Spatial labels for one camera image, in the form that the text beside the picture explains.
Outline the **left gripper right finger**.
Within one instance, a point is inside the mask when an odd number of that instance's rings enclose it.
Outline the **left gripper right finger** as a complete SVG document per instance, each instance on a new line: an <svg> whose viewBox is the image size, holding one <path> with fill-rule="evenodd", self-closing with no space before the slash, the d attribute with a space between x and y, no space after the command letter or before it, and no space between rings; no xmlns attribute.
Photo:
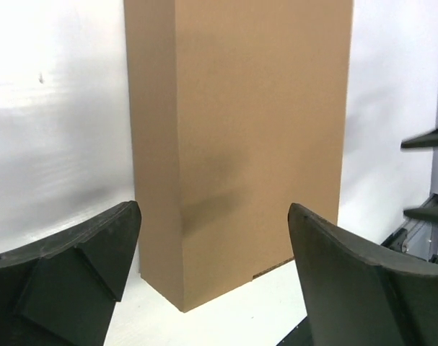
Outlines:
<svg viewBox="0 0 438 346"><path fill-rule="evenodd" d="M438 264L357 236L298 203L288 225L315 345L438 345Z"/></svg>

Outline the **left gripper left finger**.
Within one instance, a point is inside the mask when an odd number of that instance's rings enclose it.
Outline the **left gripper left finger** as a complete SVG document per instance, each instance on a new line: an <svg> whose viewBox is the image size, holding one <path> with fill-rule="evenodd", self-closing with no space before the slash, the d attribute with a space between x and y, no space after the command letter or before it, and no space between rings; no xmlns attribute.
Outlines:
<svg viewBox="0 0 438 346"><path fill-rule="evenodd" d="M103 345L141 221L126 201L0 253L0 345Z"/></svg>

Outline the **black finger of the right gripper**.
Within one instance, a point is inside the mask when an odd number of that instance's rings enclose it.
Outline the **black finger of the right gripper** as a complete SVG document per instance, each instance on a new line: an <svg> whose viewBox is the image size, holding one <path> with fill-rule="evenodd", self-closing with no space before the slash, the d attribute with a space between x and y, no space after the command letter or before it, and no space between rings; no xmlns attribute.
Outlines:
<svg viewBox="0 0 438 346"><path fill-rule="evenodd" d="M406 139L400 145L401 149L438 148L438 128ZM407 218L438 224L438 205L429 208L409 208L403 211Z"/></svg>

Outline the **cardboard box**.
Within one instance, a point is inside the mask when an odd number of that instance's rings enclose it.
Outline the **cardboard box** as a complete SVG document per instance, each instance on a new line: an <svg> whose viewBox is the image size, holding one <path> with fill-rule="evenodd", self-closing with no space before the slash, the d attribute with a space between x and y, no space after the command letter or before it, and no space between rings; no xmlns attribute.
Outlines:
<svg viewBox="0 0 438 346"><path fill-rule="evenodd" d="M126 1L141 276L187 312L338 218L352 1Z"/></svg>

